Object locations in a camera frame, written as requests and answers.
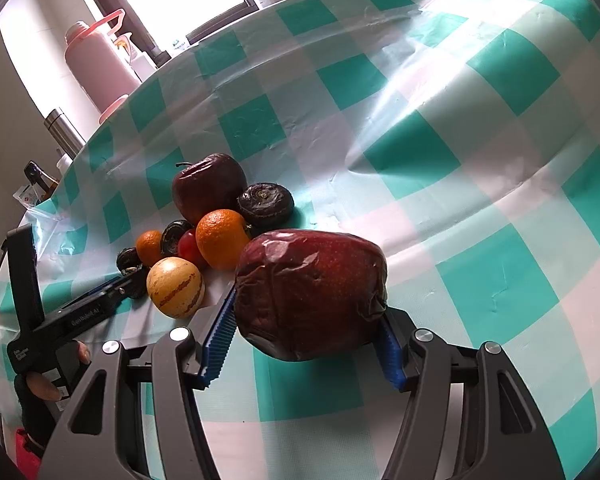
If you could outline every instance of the pink water bottle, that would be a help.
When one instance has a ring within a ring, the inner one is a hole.
[[[88,27],[84,22],[72,25],[64,35],[64,59],[78,83],[96,108],[104,112],[110,104],[124,94],[131,94],[140,86],[140,79],[117,53],[113,40],[122,26],[125,11],[118,9]],[[108,34],[101,25],[117,18]]]

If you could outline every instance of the checkered tablecloth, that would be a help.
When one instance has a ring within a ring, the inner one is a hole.
[[[287,186],[296,226],[379,244],[390,304],[448,342],[504,345],[567,478],[600,445],[600,12],[590,0],[285,0],[146,81],[30,211],[52,310],[178,218],[176,162],[231,153]],[[215,301],[230,276],[206,276]],[[0,409],[18,418],[0,270]],[[84,335],[127,347],[173,326],[126,301]],[[150,387],[152,475],[162,478]],[[370,348],[299,364],[239,335],[197,392],[223,479],[376,480],[406,396]]]

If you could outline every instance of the dark round vegetable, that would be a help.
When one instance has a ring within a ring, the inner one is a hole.
[[[129,297],[133,300],[139,300],[140,298],[146,295],[146,280],[136,280],[136,286],[127,285],[126,292],[128,293]]]
[[[122,274],[126,275],[142,265],[135,247],[122,249],[116,257],[116,267]]]
[[[259,182],[240,195],[238,211],[253,226],[272,227],[289,220],[294,212],[294,198],[280,184]]]
[[[182,235],[189,229],[193,229],[193,225],[186,220],[176,220],[167,225],[160,240],[162,254],[166,256],[178,256],[178,241],[180,241]]]

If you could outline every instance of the red apple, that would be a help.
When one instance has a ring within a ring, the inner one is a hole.
[[[200,249],[196,243],[196,230],[189,229],[178,241],[178,257],[194,264],[198,270],[206,269],[209,264],[200,254]]]
[[[236,210],[238,197],[246,187],[240,164],[229,155],[213,153],[176,174],[171,194],[181,215],[197,225],[216,209]]]
[[[264,233],[238,261],[238,329],[285,361],[351,350],[376,334],[386,274],[382,251],[363,238],[300,229]]]

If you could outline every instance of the tomato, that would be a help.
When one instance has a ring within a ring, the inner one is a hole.
[[[196,230],[189,229],[178,241],[178,257],[194,264],[199,270],[206,269],[208,263],[200,254],[198,244],[196,243]]]

